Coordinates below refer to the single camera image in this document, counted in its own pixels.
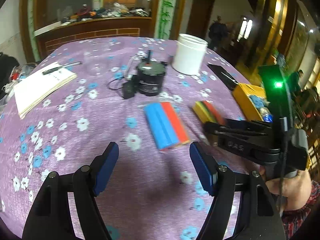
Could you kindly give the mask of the right hand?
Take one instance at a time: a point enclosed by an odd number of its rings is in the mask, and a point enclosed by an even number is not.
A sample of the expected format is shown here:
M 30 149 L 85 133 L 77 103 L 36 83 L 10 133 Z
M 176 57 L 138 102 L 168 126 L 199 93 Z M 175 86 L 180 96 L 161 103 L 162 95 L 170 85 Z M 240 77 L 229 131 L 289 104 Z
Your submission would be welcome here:
M 298 170 L 297 175 L 293 178 L 284 178 L 282 186 L 280 186 L 280 179 L 266 180 L 266 170 L 263 166 L 259 170 L 263 177 L 265 184 L 272 194 L 282 195 L 287 198 L 287 203 L 284 205 L 284 211 L 299 210 L 307 203 L 311 191 L 312 182 L 308 170 Z

